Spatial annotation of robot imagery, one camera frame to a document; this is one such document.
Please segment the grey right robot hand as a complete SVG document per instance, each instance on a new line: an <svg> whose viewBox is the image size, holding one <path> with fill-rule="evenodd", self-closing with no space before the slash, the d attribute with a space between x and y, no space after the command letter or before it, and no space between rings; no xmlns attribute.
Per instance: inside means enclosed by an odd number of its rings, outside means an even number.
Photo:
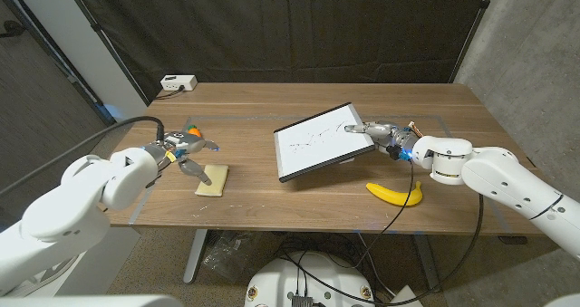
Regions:
<svg viewBox="0 0 580 307"><path fill-rule="evenodd" d="M346 132L364 133L371 137L375 147L393 160L412 160L412 150L420 139L419 133L410 127L401 128L389 122L364 122L347 125Z"/></svg>

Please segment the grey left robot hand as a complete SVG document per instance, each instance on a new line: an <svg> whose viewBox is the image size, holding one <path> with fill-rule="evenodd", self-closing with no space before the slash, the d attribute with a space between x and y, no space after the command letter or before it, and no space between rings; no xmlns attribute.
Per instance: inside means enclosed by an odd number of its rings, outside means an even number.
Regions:
<svg viewBox="0 0 580 307"><path fill-rule="evenodd" d="M200 152L202 149L219 151L219 146L212 140L187 132L172 131L164 134L163 140L157 140L143 147L155 160L158 166L158 175L149 183L153 185L161 177L165 168L173 163L179 165L182 173L197 177L203 184L211 185L212 181L203 167L189 158L189 154Z"/></svg>

